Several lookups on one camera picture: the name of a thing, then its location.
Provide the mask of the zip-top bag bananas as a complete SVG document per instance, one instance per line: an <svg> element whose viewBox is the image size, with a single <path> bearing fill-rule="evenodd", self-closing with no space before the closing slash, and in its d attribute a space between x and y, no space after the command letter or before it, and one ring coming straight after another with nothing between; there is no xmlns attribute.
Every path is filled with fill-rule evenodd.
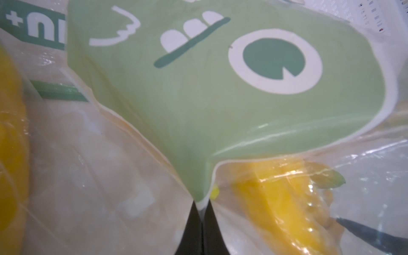
<svg viewBox="0 0 408 255"><path fill-rule="evenodd" d="M69 1L11 11L29 43L102 113L169 163L210 213L222 167L276 254L338 255L302 153L379 127L408 49L382 32L283 1Z"/></svg>
<svg viewBox="0 0 408 255"><path fill-rule="evenodd" d="M50 123L32 82L1 45L1 254L69 255L32 207L31 168L51 170L56 155L35 121Z"/></svg>

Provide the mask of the white plastic basket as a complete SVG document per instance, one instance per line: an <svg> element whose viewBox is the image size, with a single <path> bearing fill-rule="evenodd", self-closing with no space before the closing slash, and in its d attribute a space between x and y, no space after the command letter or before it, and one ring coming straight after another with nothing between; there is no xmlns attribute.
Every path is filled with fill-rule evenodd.
<svg viewBox="0 0 408 255"><path fill-rule="evenodd" d="M407 1L291 1L392 36L408 37Z"/></svg>

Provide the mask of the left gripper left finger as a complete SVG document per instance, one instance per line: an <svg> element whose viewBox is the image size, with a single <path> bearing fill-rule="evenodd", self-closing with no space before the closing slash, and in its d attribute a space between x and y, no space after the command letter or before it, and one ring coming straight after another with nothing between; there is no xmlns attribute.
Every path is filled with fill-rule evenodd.
<svg viewBox="0 0 408 255"><path fill-rule="evenodd" d="M196 204L192 203L186 227L175 255L203 254L203 224Z"/></svg>

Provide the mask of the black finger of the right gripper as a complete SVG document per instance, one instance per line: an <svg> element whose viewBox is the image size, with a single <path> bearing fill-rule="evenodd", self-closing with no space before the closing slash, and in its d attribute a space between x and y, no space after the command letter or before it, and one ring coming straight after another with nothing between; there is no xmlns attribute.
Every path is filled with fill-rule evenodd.
<svg viewBox="0 0 408 255"><path fill-rule="evenodd" d="M357 238L388 255L408 254L407 238L395 237L345 218L337 218L336 221Z"/></svg>

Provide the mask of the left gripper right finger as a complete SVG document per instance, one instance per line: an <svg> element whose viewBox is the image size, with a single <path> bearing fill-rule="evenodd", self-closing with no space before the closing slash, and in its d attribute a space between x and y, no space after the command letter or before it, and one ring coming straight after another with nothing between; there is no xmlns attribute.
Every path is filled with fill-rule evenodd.
<svg viewBox="0 0 408 255"><path fill-rule="evenodd" d="M203 218L203 255L230 255L211 201L208 203Z"/></svg>

